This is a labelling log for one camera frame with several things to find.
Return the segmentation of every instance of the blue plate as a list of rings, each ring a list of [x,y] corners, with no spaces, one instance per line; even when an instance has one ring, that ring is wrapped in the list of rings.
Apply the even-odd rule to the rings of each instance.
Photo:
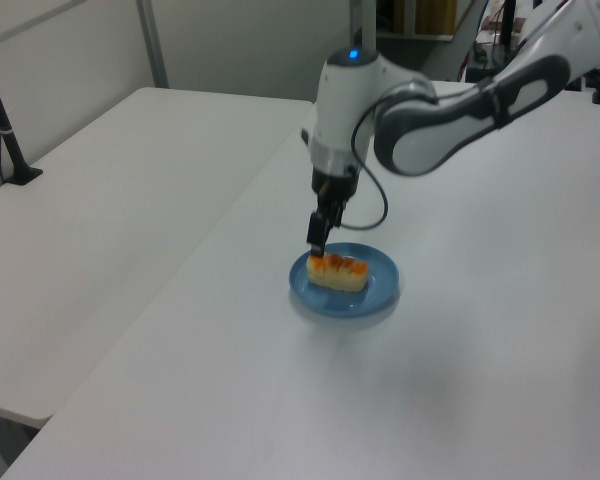
[[[359,317],[387,307],[398,293],[398,268],[380,250],[358,243],[332,243],[329,253],[355,257],[369,265],[367,285],[357,293],[320,287],[307,279],[310,252],[295,261],[289,272],[289,285],[300,301],[314,312],[330,317]]]

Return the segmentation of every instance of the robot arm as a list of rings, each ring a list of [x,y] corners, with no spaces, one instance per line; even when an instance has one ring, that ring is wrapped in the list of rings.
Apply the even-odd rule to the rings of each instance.
[[[401,175],[423,175],[599,65],[600,0],[562,2],[523,40],[505,70],[451,97],[437,97],[425,77],[377,53],[331,56],[320,80],[313,136],[303,132],[318,196],[307,236],[312,253],[321,256],[330,229],[340,226],[373,132],[380,163]],[[374,121],[367,113],[376,107]]]

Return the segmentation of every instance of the white wall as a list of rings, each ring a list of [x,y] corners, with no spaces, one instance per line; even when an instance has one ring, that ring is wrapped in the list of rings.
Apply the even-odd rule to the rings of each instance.
[[[315,101],[349,0],[154,0],[171,88]]]
[[[28,163],[144,86],[134,0],[87,0],[0,43],[0,94]]]

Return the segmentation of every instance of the white table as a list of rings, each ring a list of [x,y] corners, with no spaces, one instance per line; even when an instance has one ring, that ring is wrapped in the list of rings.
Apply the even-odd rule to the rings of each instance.
[[[44,424],[310,108],[139,90],[0,188],[0,415]]]
[[[563,93],[418,179],[370,164],[386,224],[331,240],[395,260],[392,309],[290,295],[294,132],[5,480],[600,478],[600,107]],[[347,220],[379,211],[363,178]]]

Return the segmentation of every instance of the black cable clamp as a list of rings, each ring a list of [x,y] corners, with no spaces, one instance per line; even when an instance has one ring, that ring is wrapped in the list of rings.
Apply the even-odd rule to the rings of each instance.
[[[483,93],[483,98],[491,106],[491,116],[496,128],[503,128],[511,123],[508,105],[502,101],[502,96],[497,82],[493,78],[487,77],[476,85]]]

